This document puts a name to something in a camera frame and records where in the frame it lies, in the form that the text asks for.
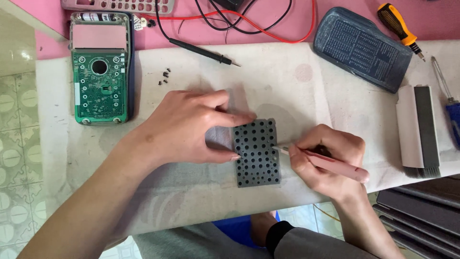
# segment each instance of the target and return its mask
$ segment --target green circuit board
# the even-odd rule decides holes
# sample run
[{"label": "green circuit board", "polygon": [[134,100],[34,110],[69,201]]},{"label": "green circuit board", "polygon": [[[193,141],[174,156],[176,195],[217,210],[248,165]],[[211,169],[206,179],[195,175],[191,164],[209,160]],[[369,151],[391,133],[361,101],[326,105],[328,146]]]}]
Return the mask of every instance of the green circuit board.
[{"label": "green circuit board", "polygon": [[104,126],[127,121],[125,54],[124,49],[72,51],[78,123]]}]

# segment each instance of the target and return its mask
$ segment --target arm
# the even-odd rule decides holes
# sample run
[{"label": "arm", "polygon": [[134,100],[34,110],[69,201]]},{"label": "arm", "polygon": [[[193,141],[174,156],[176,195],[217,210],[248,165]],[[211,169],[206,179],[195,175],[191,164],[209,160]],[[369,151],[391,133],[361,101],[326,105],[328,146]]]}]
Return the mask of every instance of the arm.
[{"label": "arm", "polygon": [[345,241],[381,259],[404,259],[372,209],[366,187],[349,178],[314,167],[301,149],[324,145],[335,159],[361,167],[365,143],[355,135],[314,127],[289,148],[291,166],[309,188],[329,196],[339,214]]},{"label": "arm", "polygon": [[205,143],[204,135],[211,127],[235,127],[255,119],[252,114],[225,113],[228,98],[226,91],[168,93],[51,215],[18,259],[98,258],[137,187],[158,166],[239,159],[232,151],[210,149]]}]

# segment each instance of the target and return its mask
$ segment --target pink lcd screen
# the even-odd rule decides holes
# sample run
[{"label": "pink lcd screen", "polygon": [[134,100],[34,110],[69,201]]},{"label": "pink lcd screen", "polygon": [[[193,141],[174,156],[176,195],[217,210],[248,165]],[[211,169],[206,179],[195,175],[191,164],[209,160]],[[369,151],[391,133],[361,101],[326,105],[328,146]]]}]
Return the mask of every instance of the pink lcd screen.
[{"label": "pink lcd screen", "polygon": [[73,48],[123,48],[126,50],[126,27],[123,25],[76,24],[72,33]]}]

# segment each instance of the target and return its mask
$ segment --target circular hole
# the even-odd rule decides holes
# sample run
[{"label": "circular hole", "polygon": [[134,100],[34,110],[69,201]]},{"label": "circular hole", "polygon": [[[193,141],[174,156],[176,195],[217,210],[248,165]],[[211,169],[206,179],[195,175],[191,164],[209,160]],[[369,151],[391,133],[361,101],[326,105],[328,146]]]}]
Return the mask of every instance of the circular hole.
[{"label": "circular hole", "polygon": [[96,75],[103,75],[107,72],[107,63],[103,60],[96,60],[92,63],[91,69]]}]

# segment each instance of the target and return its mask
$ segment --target hand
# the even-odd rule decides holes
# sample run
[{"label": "hand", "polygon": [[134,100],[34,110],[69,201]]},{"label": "hand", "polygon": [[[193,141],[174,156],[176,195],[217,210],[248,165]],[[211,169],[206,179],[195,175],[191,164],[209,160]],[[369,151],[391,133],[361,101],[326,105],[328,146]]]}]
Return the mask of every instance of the hand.
[{"label": "hand", "polygon": [[152,115],[128,133],[112,153],[128,156],[136,168],[150,173],[171,162],[225,163],[240,156],[232,151],[208,148],[205,133],[214,126],[236,127],[250,123],[255,114],[228,114],[225,90],[200,94],[171,91]]},{"label": "hand", "polygon": [[361,183],[328,170],[315,167],[301,149],[324,145],[334,159],[361,167],[365,143],[353,134],[320,124],[289,148],[291,167],[307,186],[335,201],[362,197],[366,189]]}]

